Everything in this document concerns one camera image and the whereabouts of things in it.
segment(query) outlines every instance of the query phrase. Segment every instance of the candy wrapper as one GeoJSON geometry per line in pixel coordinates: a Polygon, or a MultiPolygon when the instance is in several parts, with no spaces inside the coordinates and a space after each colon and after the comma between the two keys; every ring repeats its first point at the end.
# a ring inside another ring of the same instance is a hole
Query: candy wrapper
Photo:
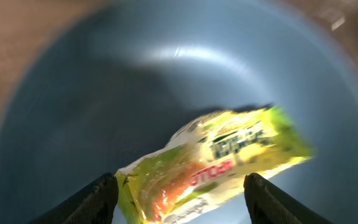
{"type": "Polygon", "coordinates": [[[247,174],[269,178],[310,157],[280,108],[217,111],[119,169],[118,205],[128,223],[185,223],[243,193],[247,174]]]}

